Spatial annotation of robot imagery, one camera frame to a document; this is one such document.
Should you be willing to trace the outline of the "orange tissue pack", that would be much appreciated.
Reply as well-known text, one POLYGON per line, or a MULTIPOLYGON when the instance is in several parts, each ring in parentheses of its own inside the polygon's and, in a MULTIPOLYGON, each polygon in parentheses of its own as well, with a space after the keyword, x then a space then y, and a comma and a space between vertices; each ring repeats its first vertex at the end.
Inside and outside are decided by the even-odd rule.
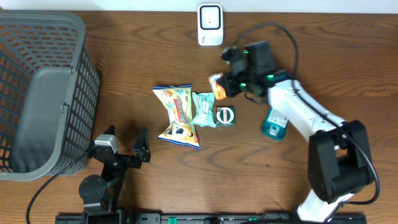
POLYGON ((216 73, 210 75, 208 78, 212 92, 215 95, 215 100, 223 100, 226 98, 225 89, 217 83, 217 80, 220 79, 222 76, 222 73, 216 73))

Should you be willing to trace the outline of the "green round-logo box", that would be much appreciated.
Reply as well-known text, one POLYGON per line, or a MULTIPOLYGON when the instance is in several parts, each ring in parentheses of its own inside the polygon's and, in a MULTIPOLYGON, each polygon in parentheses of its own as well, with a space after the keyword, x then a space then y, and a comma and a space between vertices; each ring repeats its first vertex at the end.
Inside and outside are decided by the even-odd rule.
POLYGON ((217 126, 230 127, 236 125, 235 107, 217 106, 215 114, 215 123, 217 126))

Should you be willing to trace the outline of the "teal wet wipes pack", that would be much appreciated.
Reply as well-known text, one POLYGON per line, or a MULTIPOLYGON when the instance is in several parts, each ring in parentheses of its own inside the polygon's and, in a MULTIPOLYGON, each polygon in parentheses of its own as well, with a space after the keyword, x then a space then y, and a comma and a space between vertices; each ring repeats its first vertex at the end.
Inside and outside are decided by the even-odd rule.
POLYGON ((196 115, 190 122, 201 127, 216 127, 214 122, 213 106, 215 102, 214 93, 192 93, 193 102, 196 108, 196 115))

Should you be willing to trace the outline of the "blue mouthwash bottle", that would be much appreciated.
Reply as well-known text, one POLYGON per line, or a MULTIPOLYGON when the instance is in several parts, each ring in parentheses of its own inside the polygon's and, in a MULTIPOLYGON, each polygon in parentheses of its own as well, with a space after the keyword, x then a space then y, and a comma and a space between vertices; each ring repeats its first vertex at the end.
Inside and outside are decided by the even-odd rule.
POLYGON ((285 138, 288 123, 289 120, 284 114, 274 108, 270 108, 267 118, 261 126, 261 132, 269 138, 281 141, 285 138))

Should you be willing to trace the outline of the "yellow snack bag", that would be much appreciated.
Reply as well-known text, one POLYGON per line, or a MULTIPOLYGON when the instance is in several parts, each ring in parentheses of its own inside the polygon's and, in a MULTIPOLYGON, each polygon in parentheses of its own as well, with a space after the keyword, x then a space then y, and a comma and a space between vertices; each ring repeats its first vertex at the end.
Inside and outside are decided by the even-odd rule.
POLYGON ((180 146, 199 149, 198 136, 192 122, 192 84, 154 86, 152 91, 167 110, 169 126, 158 139, 180 146))

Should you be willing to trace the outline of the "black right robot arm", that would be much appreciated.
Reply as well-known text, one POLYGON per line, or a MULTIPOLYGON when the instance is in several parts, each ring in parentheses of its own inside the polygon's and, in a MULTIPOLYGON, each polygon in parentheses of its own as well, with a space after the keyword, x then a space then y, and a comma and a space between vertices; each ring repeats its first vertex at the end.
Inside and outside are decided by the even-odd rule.
POLYGON ((298 207, 300 222, 330 223, 343 205, 370 184, 380 183, 373 166, 368 134, 358 121, 347 122, 314 100, 293 73, 279 70, 267 42, 232 46, 220 54, 231 70, 215 80, 221 96, 252 93, 281 112, 308 142, 311 190, 298 207))

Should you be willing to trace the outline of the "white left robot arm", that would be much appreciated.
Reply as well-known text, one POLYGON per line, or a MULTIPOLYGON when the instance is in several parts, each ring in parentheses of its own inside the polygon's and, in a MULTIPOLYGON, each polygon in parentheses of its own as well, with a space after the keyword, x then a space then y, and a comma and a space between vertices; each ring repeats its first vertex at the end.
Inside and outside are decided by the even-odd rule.
POLYGON ((147 129, 143 128, 132 150, 133 155, 120 154, 115 127, 111 125, 92 141, 86 150, 90 159, 103 163, 100 175, 84 178, 79 186, 83 200, 83 223, 134 223, 135 218, 125 208, 118 207, 118 198, 128 169, 139 169, 151 158, 147 129))

